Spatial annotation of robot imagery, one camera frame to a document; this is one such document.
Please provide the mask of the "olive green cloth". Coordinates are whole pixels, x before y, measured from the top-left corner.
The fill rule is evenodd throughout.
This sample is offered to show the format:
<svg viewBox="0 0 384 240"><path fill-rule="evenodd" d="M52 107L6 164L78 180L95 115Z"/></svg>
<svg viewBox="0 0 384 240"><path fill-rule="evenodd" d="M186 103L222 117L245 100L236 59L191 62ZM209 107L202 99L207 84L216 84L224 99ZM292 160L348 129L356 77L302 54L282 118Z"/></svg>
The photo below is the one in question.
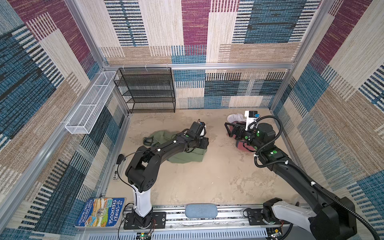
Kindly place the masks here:
<svg viewBox="0 0 384 240"><path fill-rule="evenodd" d="M177 132L169 131L157 131L152 133L149 137L143 138L143 145L147 147L158 147L161 144L164 144L167 141L172 140L176 137ZM174 155L169 158L168 161L173 164L187 164L192 162L202 162L203 158L207 152L202 149L194 149L191 152L182 152Z"/></svg>

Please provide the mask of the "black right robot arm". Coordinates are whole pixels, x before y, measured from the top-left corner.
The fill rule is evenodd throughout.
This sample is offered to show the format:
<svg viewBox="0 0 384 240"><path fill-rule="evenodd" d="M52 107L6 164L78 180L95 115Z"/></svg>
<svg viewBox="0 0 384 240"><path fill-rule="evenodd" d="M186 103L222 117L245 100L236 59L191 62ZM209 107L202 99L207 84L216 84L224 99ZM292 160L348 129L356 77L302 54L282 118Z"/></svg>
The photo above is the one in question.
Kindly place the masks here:
<svg viewBox="0 0 384 240"><path fill-rule="evenodd" d="M261 214L267 224L289 222L310 232L317 240L347 240L357 234L361 217L347 197L339 198L311 178L275 145L282 130L275 132L259 120L250 124L225 123L229 137L243 142L254 153L258 168L267 168L283 178L309 204L312 212L273 198L263 204Z"/></svg>

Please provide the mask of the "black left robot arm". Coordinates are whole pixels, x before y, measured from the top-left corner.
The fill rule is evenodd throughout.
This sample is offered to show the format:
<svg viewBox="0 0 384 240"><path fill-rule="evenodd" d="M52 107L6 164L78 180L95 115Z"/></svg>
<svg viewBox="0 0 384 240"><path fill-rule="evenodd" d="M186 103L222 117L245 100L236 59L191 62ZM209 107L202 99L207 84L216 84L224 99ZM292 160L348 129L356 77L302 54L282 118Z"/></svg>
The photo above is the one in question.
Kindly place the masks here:
<svg viewBox="0 0 384 240"><path fill-rule="evenodd" d="M151 188L157 180L161 164L180 153L189 155L196 150L206 150L209 144L206 133L205 123L197 121L157 147L141 146L137 149L125 172L135 196L134 207L132 213L127 215L127 221L143 229L155 226Z"/></svg>

